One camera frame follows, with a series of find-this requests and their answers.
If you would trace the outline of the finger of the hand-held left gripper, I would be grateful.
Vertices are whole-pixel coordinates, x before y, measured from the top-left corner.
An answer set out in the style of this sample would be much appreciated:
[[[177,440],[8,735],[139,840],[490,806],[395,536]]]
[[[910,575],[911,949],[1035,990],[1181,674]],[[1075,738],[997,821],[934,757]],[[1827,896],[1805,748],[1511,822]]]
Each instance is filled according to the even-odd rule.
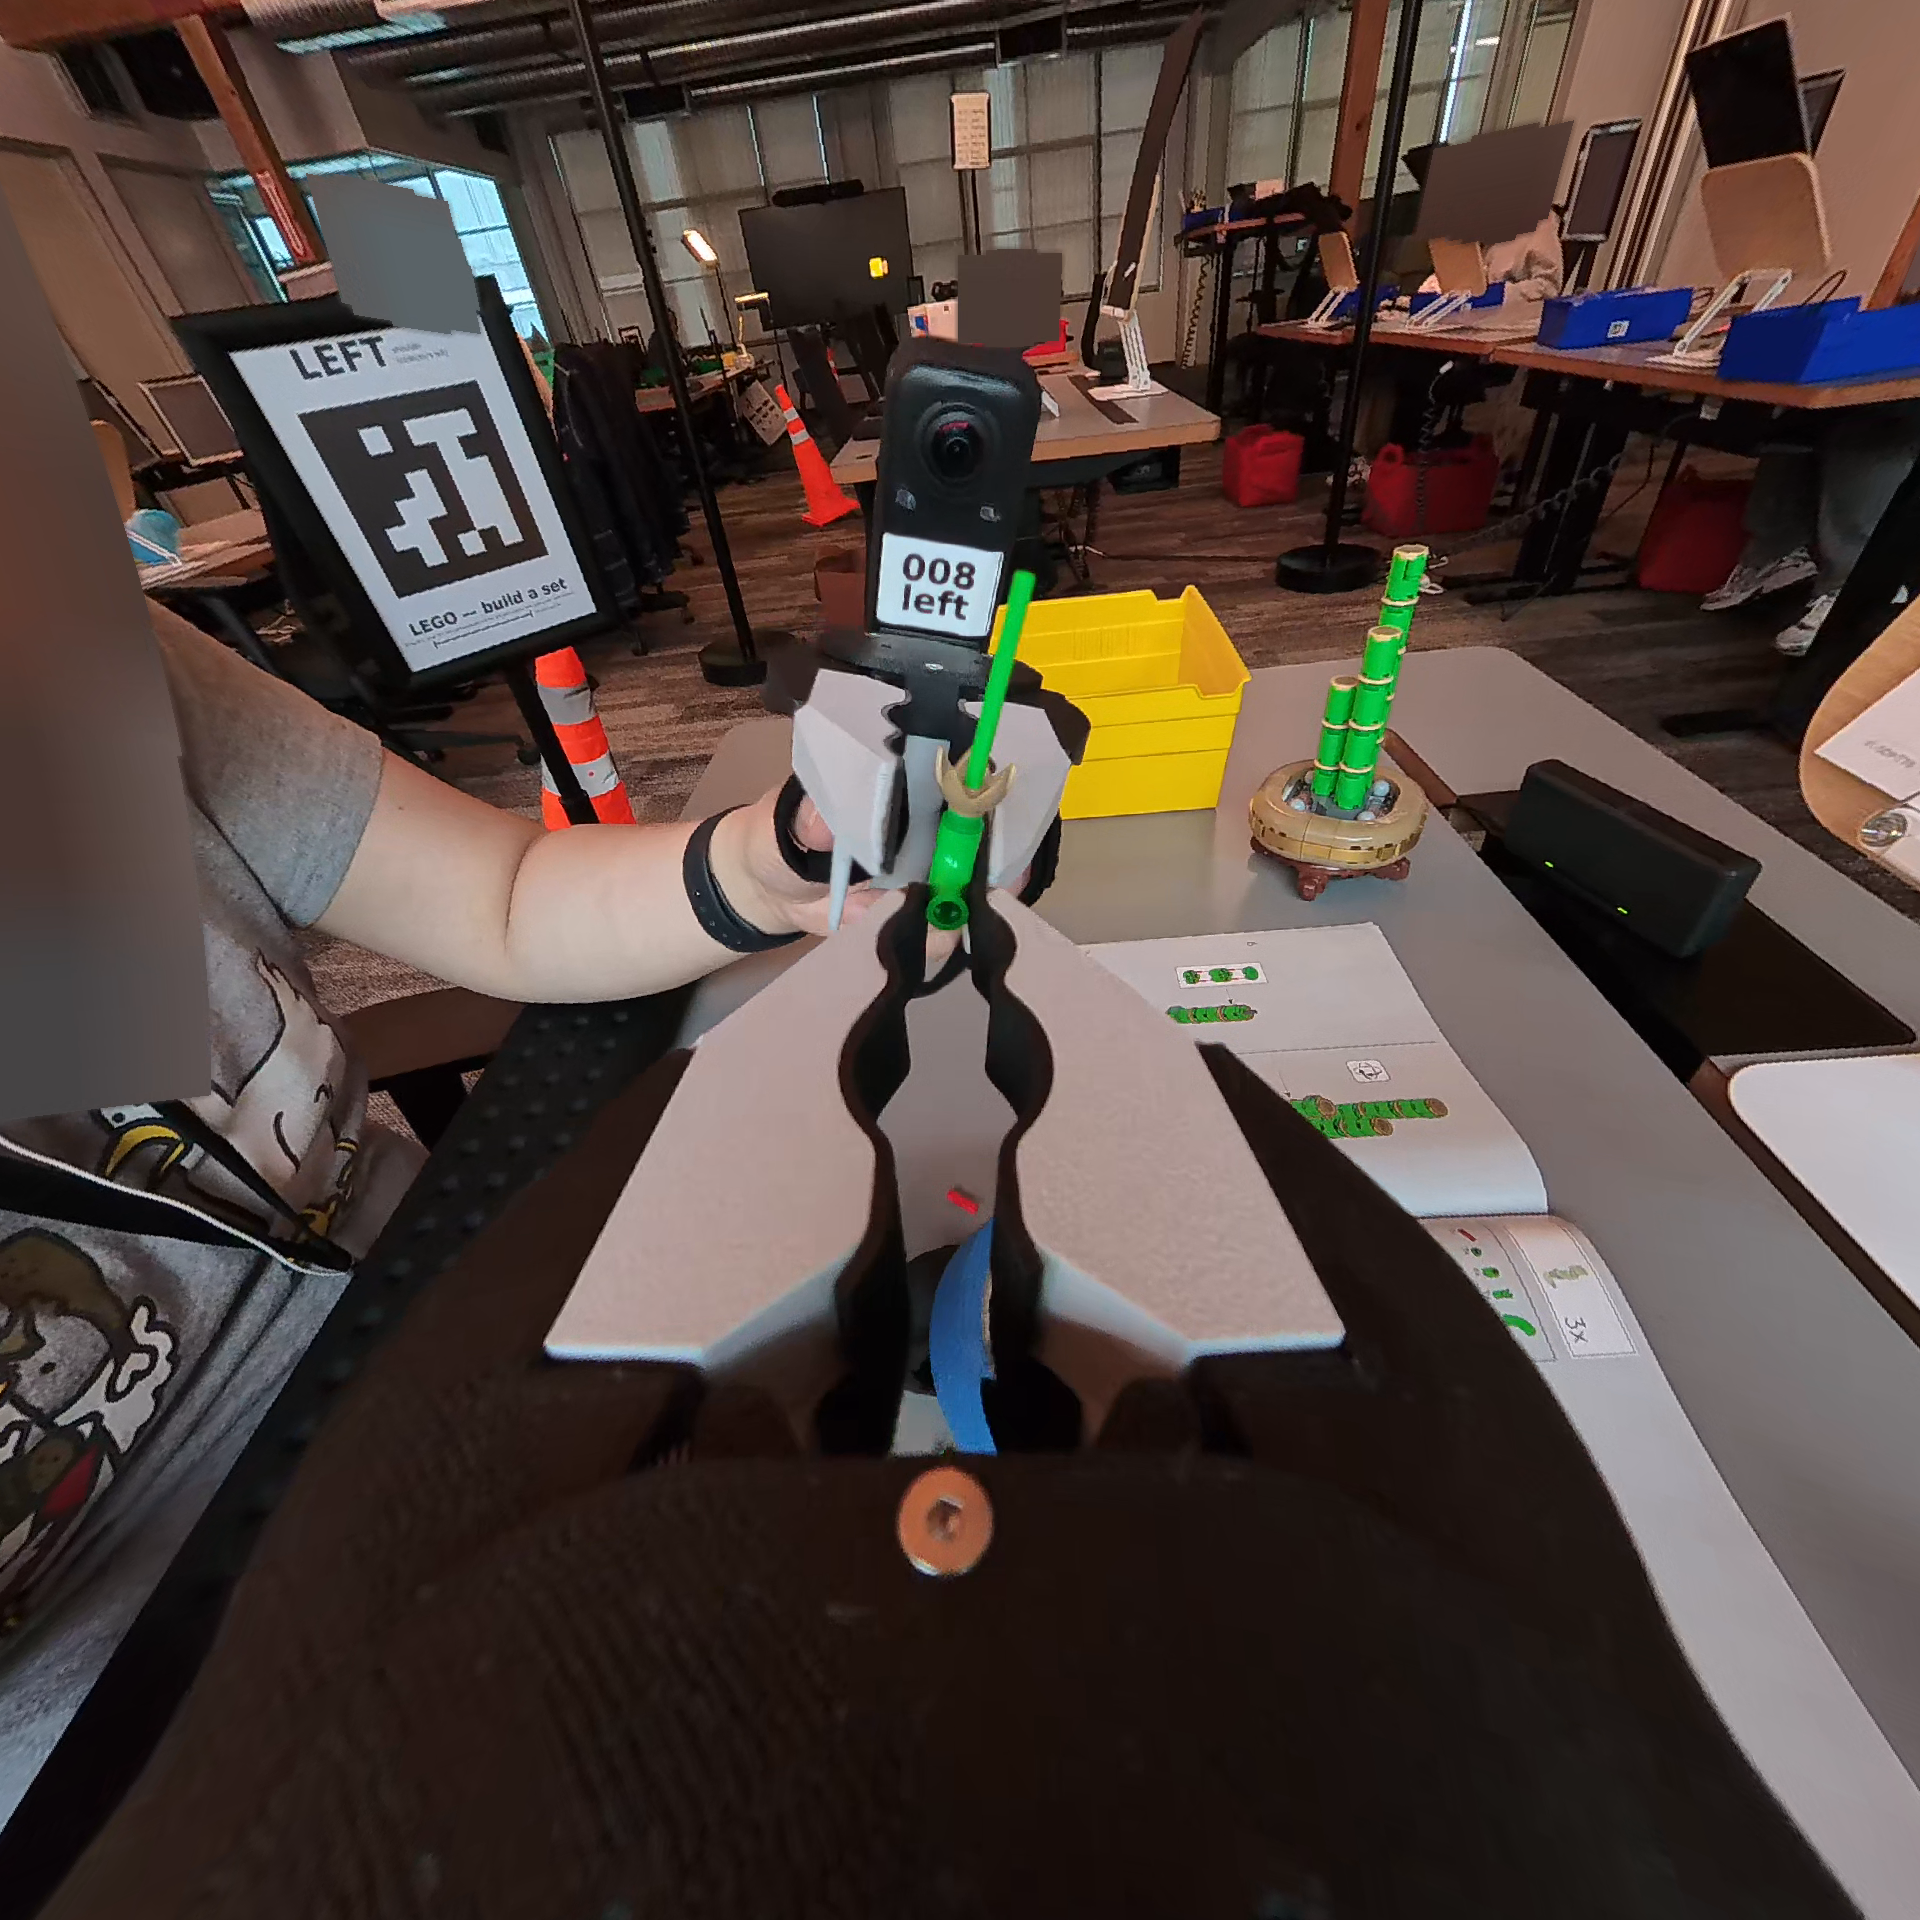
[[[992,766],[1011,766],[1015,775],[992,813],[992,843],[979,861],[992,888],[1011,888],[1061,816],[1073,767],[1073,703],[1005,703]]]
[[[903,701],[905,691],[885,679],[822,668],[792,716],[792,775],[832,837],[830,931],[841,926],[853,868],[886,883],[905,847]]]

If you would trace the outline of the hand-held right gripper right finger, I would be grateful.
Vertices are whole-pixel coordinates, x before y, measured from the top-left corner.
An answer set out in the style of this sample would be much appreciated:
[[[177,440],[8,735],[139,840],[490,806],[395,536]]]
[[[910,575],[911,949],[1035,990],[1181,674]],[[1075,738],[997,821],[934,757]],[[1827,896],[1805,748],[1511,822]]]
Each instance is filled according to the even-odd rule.
[[[1005,893],[976,907],[971,1010],[976,1453],[1075,1450],[1199,1363],[1342,1354],[1216,1047]]]

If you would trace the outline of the green lego stem assembly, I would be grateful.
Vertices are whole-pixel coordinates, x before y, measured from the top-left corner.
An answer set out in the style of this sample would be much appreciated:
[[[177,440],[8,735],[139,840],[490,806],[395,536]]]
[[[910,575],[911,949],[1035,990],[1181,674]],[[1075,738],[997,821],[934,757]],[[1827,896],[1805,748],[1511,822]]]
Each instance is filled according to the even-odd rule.
[[[950,762],[945,748],[934,751],[934,778],[944,810],[934,828],[928,864],[925,922],[930,927],[959,931],[969,924],[969,888],[973,885],[977,852],[986,840],[989,816],[1005,798],[1015,778],[1011,766],[994,770],[994,748],[1035,587],[1038,575],[1031,568],[1019,566],[1011,574],[976,731],[963,762]]]

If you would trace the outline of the lego instruction booklet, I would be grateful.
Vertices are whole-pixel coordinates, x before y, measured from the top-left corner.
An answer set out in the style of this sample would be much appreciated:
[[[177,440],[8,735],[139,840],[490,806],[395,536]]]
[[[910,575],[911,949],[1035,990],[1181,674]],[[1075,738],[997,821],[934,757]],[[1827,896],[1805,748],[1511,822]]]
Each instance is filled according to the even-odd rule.
[[[1721,1480],[1593,1242],[1373,924],[1099,943],[1423,1222],[1603,1477],[1679,1647],[1863,1915],[1917,1915],[1917,1796]]]

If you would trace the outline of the lego bamboo pot model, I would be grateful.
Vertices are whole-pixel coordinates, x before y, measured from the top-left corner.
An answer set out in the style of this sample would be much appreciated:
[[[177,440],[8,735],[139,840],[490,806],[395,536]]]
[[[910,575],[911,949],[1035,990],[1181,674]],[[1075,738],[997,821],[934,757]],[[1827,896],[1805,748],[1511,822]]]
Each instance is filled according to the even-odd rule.
[[[1249,800],[1254,851],[1291,868],[1302,900],[1335,879],[1403,879],[1423,837],[1426,767],[1386,720],[1426,568],[1426,543],[1392,551],[1360,669],[1329,680],[1311,759],[1277,767]]]

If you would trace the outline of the yellow plastic bin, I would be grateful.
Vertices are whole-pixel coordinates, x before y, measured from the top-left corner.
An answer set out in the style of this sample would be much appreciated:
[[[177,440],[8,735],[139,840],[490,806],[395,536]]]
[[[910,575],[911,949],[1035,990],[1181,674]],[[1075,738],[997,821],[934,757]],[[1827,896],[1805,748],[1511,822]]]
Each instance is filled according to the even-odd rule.
[[[1016,658],[1090,723],[1069,822],[1216,806],[1249,669],[1197,587],[1040,598]]]

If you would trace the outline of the black smart wristband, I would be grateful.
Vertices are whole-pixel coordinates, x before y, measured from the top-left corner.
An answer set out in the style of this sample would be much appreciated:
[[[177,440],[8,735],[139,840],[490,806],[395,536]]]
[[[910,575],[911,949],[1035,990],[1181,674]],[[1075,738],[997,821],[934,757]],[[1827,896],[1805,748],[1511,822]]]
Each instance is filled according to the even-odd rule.
[[[770,932],[745,922],[712,872],[712,832],[734,811],[739,806],[725,806],[696,822],[682,846],[681,878],[688,907],[701,932],[728,952],[768,952],[790,947],[802,936],[798,931]]]

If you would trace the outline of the black round object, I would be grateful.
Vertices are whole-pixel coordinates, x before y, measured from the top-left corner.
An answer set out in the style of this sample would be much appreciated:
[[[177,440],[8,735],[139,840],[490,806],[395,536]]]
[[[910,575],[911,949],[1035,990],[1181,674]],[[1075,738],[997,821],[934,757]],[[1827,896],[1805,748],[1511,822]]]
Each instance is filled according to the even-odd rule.
[[[947,1238],[945,1244],[925,1248],[921,1254],[911,1254],[903,1269],[903,1291],[907,1304],[903,1387],[928,1399],[936,1395],[928,1358],[930,1314],[945,1266],[954,1254],[957,1242]]]

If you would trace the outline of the blue masking tape roll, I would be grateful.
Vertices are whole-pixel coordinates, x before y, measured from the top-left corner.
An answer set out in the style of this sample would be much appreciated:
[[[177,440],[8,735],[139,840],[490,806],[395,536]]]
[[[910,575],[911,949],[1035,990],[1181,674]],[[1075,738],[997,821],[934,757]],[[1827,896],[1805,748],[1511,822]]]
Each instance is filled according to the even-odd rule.
[[[985,1408],[992,1363],[992,1228],[986,1218],[950,1254],[930,1303],[928,1372],[931,1396],[957,1451],[994,1456]]]

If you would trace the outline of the black pole stand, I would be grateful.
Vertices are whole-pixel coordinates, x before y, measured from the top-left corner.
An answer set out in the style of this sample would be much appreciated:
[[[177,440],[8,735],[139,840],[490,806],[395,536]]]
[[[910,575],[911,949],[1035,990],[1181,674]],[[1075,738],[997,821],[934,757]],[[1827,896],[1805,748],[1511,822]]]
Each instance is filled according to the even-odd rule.
[[[1360,419],[1360,379],[1377,310],[1377,280],[1385,253],[1385,222],[1389,199],[1393,191],[1393,175],[1400,163],[1400,132],[1409,94],[1409,70],[1416,56],[1421,16],[1421,2],[1400,5],[1395,54],[1385,95],[1383,152],[1375,170],[1373,213],[1360,253],[1360,304],[1354,309],[1351,326],[1346,387],[1342,392],[1338,421],[1335,432],[1335,459],[1327,475],[1325,527],[1319,536],[1319,543],[1291,547],[1288,551],[1281,551],[1277,556],[1274,583],[1277,587],[1288,592],[1354,592],[1373,586],[1377,575],[1377,552],[1371,547],[1346,541],[1342,536],[1342,522],[1353,475],[1353,445]]]
[[[719,687],[758,687],[760,684],[765,684],[765,646],[783,643],[783,636],[779,636],[773,629],[755,631],[750,623],[750,613],[731,558],[728,531],[725,525],[725,517],[718,506],[712,480],[707,478],[701,444],[691,423],[691,400],[681,355],[681,335],[674,323],[674,306],[661,278],[656,242],[640,203],[640,187],[633,172],[633,158],[629,152],[626,138],[621,135],[617,124],[617,109],[611,101],[611,88],[607,85],[600,38],[592,22],[592,6],[586,2],[568,2],[567,13],[576,40],[581,46],[582,72],[592,98],[592,114],[607,152],[614,196],[640,266],[640,278],[647,294],[648,312],[662,342],[665,379],[674,402],[678,437],[688,458],[691,487],[701,506],[704,527],[711,547],[711,563],[714,564],[718,581],[726,597],[726,613],[731,619],[734,636],[728,640],[711,640],[701,646],[701,671],[707,684]]]

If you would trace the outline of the black framed marker sign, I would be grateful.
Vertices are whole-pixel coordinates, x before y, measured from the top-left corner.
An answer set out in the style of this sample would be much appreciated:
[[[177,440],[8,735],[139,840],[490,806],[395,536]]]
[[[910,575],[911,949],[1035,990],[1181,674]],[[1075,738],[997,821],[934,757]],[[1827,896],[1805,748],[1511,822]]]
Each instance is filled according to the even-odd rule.
[[[367,320],[335,294],[176,317],[247,459],[280,579],[355,686],[501,674],[549,778],[543,816],[600,826],[543,718],[534,660],[610,632],[534,368],[490,276],[478,328]]]

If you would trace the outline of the black rectangular device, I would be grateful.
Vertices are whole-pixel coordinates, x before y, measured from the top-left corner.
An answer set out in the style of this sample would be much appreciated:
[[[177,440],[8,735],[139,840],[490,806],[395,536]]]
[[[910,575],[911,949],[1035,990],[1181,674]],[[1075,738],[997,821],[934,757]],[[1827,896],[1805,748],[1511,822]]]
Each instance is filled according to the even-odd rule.
[[[1527,872],[1679,963],[1727,935],[1759,875],[1752,855],[1560,759],[1527,767],[1502,838]]]

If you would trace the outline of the white stand base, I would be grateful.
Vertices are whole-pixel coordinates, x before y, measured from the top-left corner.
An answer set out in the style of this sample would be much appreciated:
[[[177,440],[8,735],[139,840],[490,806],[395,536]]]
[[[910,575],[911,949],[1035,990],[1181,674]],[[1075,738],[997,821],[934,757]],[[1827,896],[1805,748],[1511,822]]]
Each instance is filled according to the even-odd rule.
[[[1750,1063],[1738,1122],[1910,1304],[1917,1304],[1914,1052]]]

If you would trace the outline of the printed instruction sheet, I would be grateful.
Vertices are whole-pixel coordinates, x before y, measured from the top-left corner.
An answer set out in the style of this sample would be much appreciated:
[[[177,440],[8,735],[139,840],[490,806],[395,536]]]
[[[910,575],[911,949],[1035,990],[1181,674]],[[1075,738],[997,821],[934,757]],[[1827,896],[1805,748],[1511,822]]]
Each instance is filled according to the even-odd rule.
[[[1819,757],[1897,804],[1917,798],[1917,671],[1859,708]]]

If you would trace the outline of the black wall monitor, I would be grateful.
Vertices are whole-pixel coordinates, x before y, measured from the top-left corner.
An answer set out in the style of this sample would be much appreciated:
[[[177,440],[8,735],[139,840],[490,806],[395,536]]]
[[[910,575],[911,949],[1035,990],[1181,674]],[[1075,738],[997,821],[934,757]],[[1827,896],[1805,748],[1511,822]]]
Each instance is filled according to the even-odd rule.
[[[905,190],[882,187],[803,206],[738,213],[751,287],[765,320],[798,328],[849,320],[873,309],[890,316],[917,301]]]

